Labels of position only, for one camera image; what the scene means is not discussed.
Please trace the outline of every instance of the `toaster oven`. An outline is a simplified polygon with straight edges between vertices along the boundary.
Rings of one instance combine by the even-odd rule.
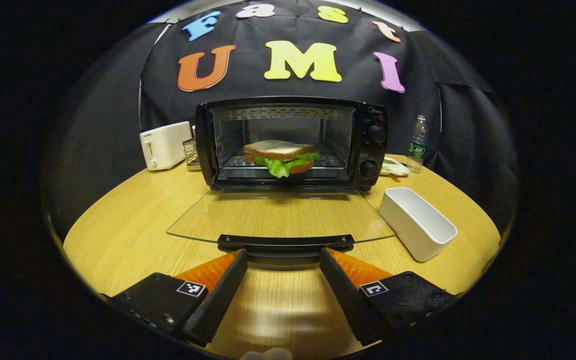
[[[211,189],[305,187],[368,191],[386,154],[381,105],[312,96],[261,96],[199,104],[197,155]],[[247,161],[244,146],[260,141],[311,144],[310,170],[277,178]]]

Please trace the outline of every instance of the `pink letter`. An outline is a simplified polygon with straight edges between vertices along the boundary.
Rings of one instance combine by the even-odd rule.
[[[381,82],[381,86],[391,91],[406,91],[402,82],[400,82],[400,76],[397,74],[397,66],[395,66],[395,64],[397,64],[397,59],[382,52],[373,52],[373,54],[379,59],[381,71],[383,71],[383,81]]]

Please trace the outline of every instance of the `orange letter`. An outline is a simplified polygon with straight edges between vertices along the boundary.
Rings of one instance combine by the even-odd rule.
[[[228,58],[233,50],[235,50],[235,45],[213,48],[210,54],[214,55],[214,65],[210,75],[205,77],[197,77],[197,64],[199,64],[199,59],[204,57],[204,52],[195,52],[179,59],[179,76],[176,80],[179,89],[192,92],[210,88],[221,82],[226,75]]]

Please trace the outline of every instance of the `wooden table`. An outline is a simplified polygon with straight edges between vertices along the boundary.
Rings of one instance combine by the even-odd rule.
[[[390,155],[405,161],[401,155]],[[406,177],[380,176],[364,198],[378,210],[384,191],[408,187],[457,227],[458,235],[426,262],[397,237],[356,244],[348,253],[392,274],[413,271],[451,294],[468,290],[496,255],[500,235],[466,194],[423,168]],[[73,267],[97,292],[114,296],[153,272],[174,276],[223,255],[213,243],[167,234],[210,188],[185,163],[144,169],[105,194],[64,240]],[[206,349],[230,358],[285,347],[299,360],[329,359],[362,348],[316,266],[292,271],[250,267]]]

